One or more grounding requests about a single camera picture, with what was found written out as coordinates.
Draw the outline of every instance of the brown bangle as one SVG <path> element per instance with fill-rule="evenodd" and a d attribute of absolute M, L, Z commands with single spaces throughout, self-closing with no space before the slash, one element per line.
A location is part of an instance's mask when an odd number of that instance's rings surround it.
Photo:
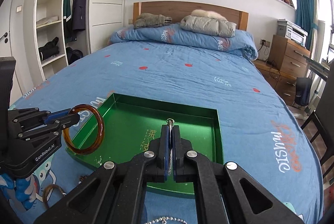
<path fill-rule="evenodd" d="M 59 185 L 54 185 L 54 184 L 51 184 L 51 185 L 48 185 L 47 187 L 45 187 L 45 189 L 43 190 L 43 203 L 45 205 L 45 207 L 47 209 L 49 209 L 49 205 L 47 203 L 47 196 L 49 195 L 51 189 L 58 189 L 60 191 L 60 193 L 62 193 L 63 196 L 66 196 L 66 193 L 65 191 L 59 186 Z"/>
<path fill-rule="evenodd" d="M 92 152 L 94 152 L 95 150 L 98 149 L 98 147 L 101 145 L 104 136 L 105 136 L 105 124 L 103 121 L 103 117 L 101 116 L 101 114 L 98 112 L 98 110 L 96 108 L 94 108 L 93 106 L 89 105 L 89 104 L 79 104 L 77 106 L 75 106 L 74 108 L 72 108 L 72 110 L 69 112 L 69 114 L 72 113 L 78 113 L 80 111 L 84 111 L 84 110 L 88 110 L 91 111 L 93 113 L 93 115 L 96 117 L 97 120 L 97 136 L 95 141 L 93 142 L 93 144 L 91 146 L 89 146 L 88 148 L 84 148 L 84 149 L 79 149 L 74 147 L 71 138 L 70 138 L 70 131 L 67 129 L 63 130 L 64 132 L 64 140 L 66 145 L 69 147 L 70 150 L 72 150 L 73 152 L 80 154 L 80 155 L 86 155 L 86 154 L 90 154 Z"/>

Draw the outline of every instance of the green tray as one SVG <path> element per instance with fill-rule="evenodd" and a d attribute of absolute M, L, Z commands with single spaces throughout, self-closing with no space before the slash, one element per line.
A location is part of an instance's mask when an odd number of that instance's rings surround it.
<path fill-rule="evenodd" d="M 174 119 L 175 125 L 180 126 L 181 137 L 190 140 L 194 150 L 213 162 L 223 163 L 217 110 L 115 93 L 98 110 L 106 125 L 101 146 L 89 155 L 78 155 L 66 148 L 75 160 L 90 168 L 97 168 L 106 161 L 127 162 L 146 151 L 149 141 L 160 137 L 161 125 L 166 124 L 168 118 Z M 72 142 L 78 148 L 89 147 L 96 133 L 97 122 L 92 116 Z M 173 176 L 169 176 L 165 183 L 149 183 L 148 187 L 153 192 L 169 192 L 173 196 L 194 193 L 192 183 L 175 183 Z"/>

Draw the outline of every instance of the silver chain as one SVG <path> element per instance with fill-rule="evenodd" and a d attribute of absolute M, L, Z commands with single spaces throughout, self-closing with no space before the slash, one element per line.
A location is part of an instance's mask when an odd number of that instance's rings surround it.
<path fill-rule="evenodd" d="M 178 221 L 184 224 L 187 224 L 187 222 L 183 219 L 180 218 L 176 218 L 176 217 L 169 217 L 169 216 L 162 216 L 157 218 L 156 220 L 152 220 L 150 222 L 146 222 L 145 224 L 153 224 L 153 223 L 159 223 L 159 221 L 161 221 L 161 224 L 166 224 L 167 221 L 166 220 L 174 220 L 174 221 Z"/>

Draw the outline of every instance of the white door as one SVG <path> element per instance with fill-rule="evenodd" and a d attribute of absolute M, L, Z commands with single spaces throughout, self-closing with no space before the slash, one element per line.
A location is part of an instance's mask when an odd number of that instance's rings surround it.
<path fill-rule="evenodd" d="M 7 33 L 7 36 L 0 40 L 0 57 L 12 56 L 10 46 L 9 16 L 12 0 L 4 0 L 0 6 L 0 37 Z M 13 76 L 13 88 L 10 93 L 10 104 L 22 97 L 22 92 L 17 81 L 16 73 Z"/>

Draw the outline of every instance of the white fur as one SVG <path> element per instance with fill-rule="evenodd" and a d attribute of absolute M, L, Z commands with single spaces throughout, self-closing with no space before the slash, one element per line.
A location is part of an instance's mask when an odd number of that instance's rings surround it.
<path fill-rule="evenodd" d="M 212 18 L 212 19 L 227 21 L 227 19 L 225 17 L 223 17 L 222 15 L 220 15 L 220 14 L 214 12 L 214 11 L 205 11 L 205 10 L 201 10 L 201 9 L 196 9 L 196 10 L 192 11 L 191 16 Z"/>

